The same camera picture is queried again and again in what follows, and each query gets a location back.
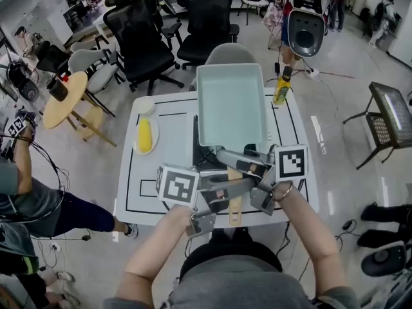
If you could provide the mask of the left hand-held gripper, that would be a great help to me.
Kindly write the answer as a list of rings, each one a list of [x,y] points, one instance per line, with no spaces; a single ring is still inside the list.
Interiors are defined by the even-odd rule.
[[[228,209],[228,193],[245,193],[256,186],[253,178],[229,180],[227,175],[210,178],[205,198],[200,191],[200,173],[193,168],[162,164],[157,170],[155,189],[158,199],[169,205],[192,210],[188,236],[202,236],[213,231],[216,214]]]

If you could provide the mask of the white portable induction cooktop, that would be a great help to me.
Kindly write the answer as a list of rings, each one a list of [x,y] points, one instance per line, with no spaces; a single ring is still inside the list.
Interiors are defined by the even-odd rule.
[[[216,147],[202,147],[199,141],[198,116],[187,113],[187,135],[185,140],[185,167],[195,168],[202,176],[227,174],[227,167],[216,158]]]

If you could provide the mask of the square pale green pan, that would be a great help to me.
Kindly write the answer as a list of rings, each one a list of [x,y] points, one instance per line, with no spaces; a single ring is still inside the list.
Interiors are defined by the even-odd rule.
[[[208,64],[196,70],[198,138],[203,147],[243,153],[267,148],[265,93],[258,63]]]

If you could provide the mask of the person's left forearm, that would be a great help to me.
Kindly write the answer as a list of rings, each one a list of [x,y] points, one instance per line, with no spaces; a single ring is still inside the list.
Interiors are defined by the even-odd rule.
[[[127,262],[115,297],[154,307],[153,282],[185,233],[192,215],[192,209],[175,205],[162,217]]]

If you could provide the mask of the white table with black lines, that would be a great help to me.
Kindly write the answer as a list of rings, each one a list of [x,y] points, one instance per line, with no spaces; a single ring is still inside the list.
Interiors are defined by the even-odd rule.
[[[265,88],[268,143],[261,148],[267,152],[271,144],[307,144],[303,120],[294,94],[289,92],[286,102],[272,105],[274,89]],[[192,166],[193,117],[198,112],[195,91],[157,95],[155,110],[150,118],[158,125],[159,137],[154,149],[145,155],[134,152],[136,126],[140,121],[139,99],[133,103],[127,126],[126,139],[118,182],[116,215],[120,221],[155,226],[167,212],[157,198],[156,172],[162,163],[183,167]]]

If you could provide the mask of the white plate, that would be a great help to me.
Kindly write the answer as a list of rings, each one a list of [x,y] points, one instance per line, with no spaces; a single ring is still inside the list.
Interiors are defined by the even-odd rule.
[[[156,147],[156,144],[158,142],[159,134],[160,134],[159,133],[159,126],[158,126],[158,123],[154,119],[146,118],[150,121],[151,136],[152,136],[153,145],[152,145],[152,148],[149,152],[142,153],[139,150],[139,147],[138,147],[138,125],[139,125],[141,119],[138,121],[138,124],[137,124],[136,129],[135,129],[135,136],[134,136],[134,140],[133,140],[133,150],[137,155],[148,155],[149,153],[151,153],[154,150],[154,148]]]

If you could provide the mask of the yellow corn cob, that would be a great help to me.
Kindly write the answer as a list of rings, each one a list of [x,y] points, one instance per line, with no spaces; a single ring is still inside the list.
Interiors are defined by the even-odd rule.
[[[151,136],[150,121],[146,118],[141,119],[138,125],[138,147],[142,153],[147,153],[153,145]]]

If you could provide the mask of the person's grey shirt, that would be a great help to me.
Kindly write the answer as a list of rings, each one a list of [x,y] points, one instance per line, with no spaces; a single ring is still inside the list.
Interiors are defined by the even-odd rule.
[[[160,309],[361,309],[339,286],[309,299],[292,276],[253,257],[208,260],[190,269]]]

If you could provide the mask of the grey shell chair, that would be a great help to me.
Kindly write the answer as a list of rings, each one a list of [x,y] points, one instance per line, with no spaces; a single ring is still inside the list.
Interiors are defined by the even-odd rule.
[[[189,86],[189,91],[208,89],[208,81],[223,84],[220,89],[227,89],[226,82],[235,83],[236,77],[251,78],[256,74],[256,67],[244,67],[239,64],[257,64],[254,56],[238,43],[224,43],[215,47],[203,66],[196,70],[196,76]]]

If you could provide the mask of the dark grey white-rimmed pod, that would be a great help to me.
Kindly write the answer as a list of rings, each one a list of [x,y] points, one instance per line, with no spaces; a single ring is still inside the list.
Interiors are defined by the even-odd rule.
[[[288,44],[295,55],[315,56],[323,43],[324,31],[324,17],[321,14],[301,8],[293,8],[289,13]]]
[[[362,272],[369,277],[399,273],[406,268],[406,245],[402,241],[376,248],[361,262]]]

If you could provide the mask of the pink checked cloth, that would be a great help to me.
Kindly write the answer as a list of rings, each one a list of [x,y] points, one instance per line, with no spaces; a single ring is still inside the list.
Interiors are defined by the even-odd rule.
[[[283,8],[277,8],[274,2],[269,3],[263,25],[269,30],[267,48],[272,49],[272,43],[281,35],[283,25]]]

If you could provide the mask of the light grey chair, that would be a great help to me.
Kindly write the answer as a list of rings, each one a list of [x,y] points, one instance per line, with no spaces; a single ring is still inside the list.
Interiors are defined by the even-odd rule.
[[[119,84],[125,82],[120,75],[120,63],[117,53],[107,49],[78,49],[68,60],[68,70],[71,74],[83,71],[88,78],[87,90],[96,94],[104,90],[112,79]]]

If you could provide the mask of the round wooden side table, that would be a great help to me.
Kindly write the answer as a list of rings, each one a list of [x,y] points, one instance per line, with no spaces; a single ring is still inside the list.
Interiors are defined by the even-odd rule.
[[[62,101],[58,101],[54,97],[49,98],[43,112],[44,127],[53,129],[67,120],[83,141],[86,142],[91,136],[97,135],[105,142],[116,147],[116,143],[99,130],[104,118],[104,110],[86,93],[88,84],[86,73],[84,71],[75,72],[68,77],[67,82],[58,80],[58,83],[68,90],[68,94]],[[76,105],[82,99],[91,104],[91,108],[84,116],[75,111]]]

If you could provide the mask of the black metal mesh chair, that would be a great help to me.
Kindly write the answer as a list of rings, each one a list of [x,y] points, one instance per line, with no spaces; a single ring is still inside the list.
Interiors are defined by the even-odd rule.
[[[342,122],[346,124],[364,117],[375,144],[374,150],[356,167],[357,170],[385,149],[395,151],[412,147],[412,114],[401,92],[378,82],[371,82],[369,90],[371,98],[366,109]]]

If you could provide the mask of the black jug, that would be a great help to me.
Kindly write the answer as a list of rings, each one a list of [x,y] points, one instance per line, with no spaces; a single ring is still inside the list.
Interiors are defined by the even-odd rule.
[[[51,78],[48,81],[46,88],[49,91],[50,95],[59,102],[64,101],[68,95],[67,87],[59,79],[56,78]]]

